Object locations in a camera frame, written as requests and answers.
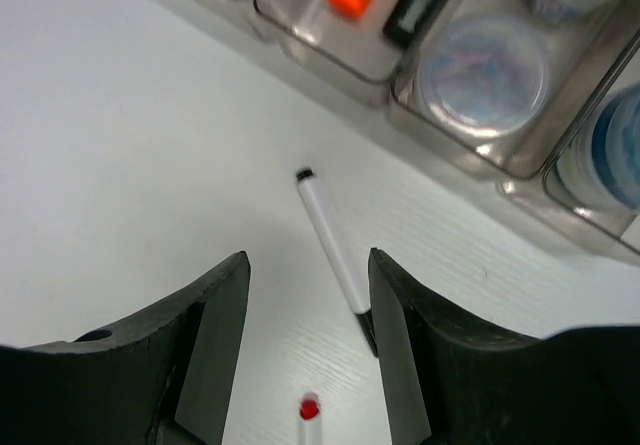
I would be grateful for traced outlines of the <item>black cap white marker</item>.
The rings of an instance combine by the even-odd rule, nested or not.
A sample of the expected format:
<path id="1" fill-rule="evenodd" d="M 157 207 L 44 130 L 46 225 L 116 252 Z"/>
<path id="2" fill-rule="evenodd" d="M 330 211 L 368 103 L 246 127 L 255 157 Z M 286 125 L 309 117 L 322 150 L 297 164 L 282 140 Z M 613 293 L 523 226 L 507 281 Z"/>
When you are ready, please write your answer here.
<path id="1" fill-rule="evenodd" d="M 343 235 L 322 181 L 310 167 L 295 173 L 296 188 L 344 298 L 373 354 L 378 357 L 368 283 Z"/>

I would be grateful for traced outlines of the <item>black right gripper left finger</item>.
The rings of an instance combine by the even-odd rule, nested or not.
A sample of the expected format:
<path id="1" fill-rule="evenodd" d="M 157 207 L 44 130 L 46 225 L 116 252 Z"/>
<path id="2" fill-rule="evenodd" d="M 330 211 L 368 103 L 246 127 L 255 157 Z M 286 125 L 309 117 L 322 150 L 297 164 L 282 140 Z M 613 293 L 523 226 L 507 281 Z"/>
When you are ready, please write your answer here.
<path id="1" fill-rule="evenodd" d="M 250 262 L 78 339 L 1 350 L 5 444 L 218 444 L 247 312 Z"/>

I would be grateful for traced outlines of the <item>blue label putty jar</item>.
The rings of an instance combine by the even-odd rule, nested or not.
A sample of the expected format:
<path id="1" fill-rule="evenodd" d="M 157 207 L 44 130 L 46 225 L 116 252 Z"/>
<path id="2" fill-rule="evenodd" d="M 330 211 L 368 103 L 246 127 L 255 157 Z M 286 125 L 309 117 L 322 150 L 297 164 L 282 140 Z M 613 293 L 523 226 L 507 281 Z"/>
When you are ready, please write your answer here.
<path id="1" fill-rule="evenodd" d="M 589 116 L 554 166 L 572 199 L 598 211 L 639 210 L 639 86 Z"/>

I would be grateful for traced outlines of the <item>green cap black highlighter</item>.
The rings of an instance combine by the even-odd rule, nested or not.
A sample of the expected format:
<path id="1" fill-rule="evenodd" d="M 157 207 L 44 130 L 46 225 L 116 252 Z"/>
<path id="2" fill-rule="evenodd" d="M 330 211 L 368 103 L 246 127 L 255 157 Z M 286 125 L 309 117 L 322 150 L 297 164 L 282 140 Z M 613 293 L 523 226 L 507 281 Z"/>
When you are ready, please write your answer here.
<path id="1" fill-rule="evenodd" d="M 383 26 L 383 36 L 395 46 L 406 49 L 441 1 L 398 0 Z"/>

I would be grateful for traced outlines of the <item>red cap white marker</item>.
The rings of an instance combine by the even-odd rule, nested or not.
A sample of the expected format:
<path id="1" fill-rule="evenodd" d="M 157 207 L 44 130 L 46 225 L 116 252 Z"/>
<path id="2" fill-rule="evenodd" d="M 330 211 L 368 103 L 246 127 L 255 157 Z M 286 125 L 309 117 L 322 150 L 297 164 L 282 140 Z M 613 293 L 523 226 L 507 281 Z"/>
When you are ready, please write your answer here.
<path id="1" fill-rule="evenodd" d="M 299 404 L 298 444 L 323 444 L 321 405 L 318 395 L 313 392 L 305 393 Z"/>

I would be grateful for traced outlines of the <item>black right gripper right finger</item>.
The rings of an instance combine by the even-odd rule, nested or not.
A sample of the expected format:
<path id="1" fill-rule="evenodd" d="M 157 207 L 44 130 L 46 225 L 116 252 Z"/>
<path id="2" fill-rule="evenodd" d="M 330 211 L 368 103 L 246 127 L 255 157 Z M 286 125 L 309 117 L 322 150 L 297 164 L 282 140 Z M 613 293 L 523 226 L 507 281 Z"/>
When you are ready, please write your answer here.
<path id="1" fill-rule="evenodd" d="M 637 327 L 538 339 L 456 305 L 382 250 L 368 273 L 394 443 L 638 442 Z"/>

